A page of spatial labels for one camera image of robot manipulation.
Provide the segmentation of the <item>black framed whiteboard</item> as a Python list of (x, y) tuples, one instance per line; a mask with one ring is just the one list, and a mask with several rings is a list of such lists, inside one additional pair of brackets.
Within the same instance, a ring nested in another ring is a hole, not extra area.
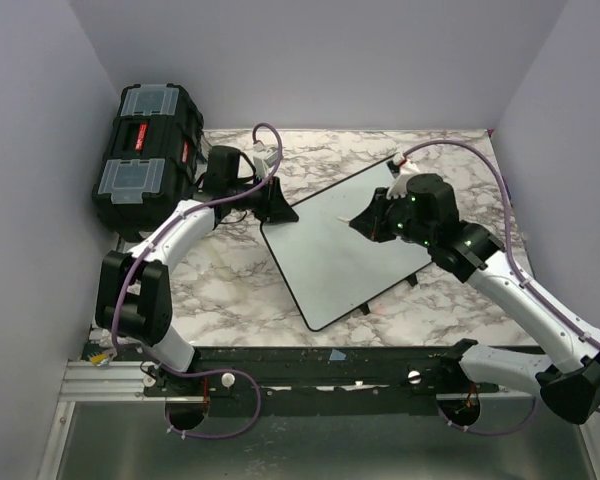
[(431, 263), (421, 246), (373, 243), (337, 219), (361, 213), (374, 190), (392, 182), (381, 160), (296, 202), (298, 222), (260, 226), (309, 330), (326, 328)]

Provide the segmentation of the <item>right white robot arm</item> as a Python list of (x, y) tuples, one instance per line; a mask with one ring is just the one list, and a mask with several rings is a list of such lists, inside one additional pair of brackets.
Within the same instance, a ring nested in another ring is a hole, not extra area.
[(452, 186), (437, 174), (402, 175), (402, 192), (379, 187), (348, 225), (366, 239), (424, 247), (432, 262), (488, 297), (541, 347), (526, 354), (462, 340), (443, 357), (440, 379), (460, 392), (490, 383), (539, 397), (561, 419), (584, 424), (600, 406), (600, 330), (577, 317), (516, 264), (488, 229), (461, 219)]

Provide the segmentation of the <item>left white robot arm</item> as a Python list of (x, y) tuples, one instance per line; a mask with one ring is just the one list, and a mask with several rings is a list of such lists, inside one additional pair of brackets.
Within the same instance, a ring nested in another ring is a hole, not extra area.
[(255, 142), (248, 177), (238, 174), (243, 155), (233, 147), (212, 147), (192, 193), (147, 239), (126, 252), (109, 252), (101, 265), (96, 325), (110, 333), (115, 350), (122, 349), (119, 340), (125, 338), (161, 364), (168, 384), (181, 395), (200, 387), (202, 372), (194, 364), (195, 347), (172, 325), (171, 273), (234, 210), (269, 224), (299, 219), (275, 174), (283, 158), (281, 147)]

